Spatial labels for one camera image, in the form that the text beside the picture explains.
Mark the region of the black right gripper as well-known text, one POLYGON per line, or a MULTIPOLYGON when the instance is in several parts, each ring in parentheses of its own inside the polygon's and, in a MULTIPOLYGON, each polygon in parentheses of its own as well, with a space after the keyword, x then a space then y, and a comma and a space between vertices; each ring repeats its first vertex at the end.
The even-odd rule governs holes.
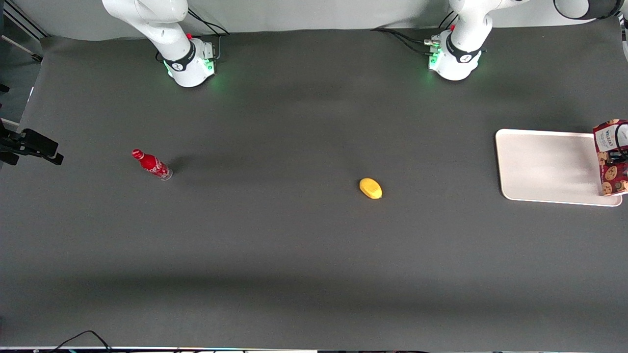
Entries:
POLYGON ((57 152, 58 143, 47 138, 35 130, 23 129, 22 132, 5 127, 0 121, 0 161, 12 166, 17 165, 19 156, 12 152, 20 152, 22 155, 35 156, 60 166, 64 156, 57 152))

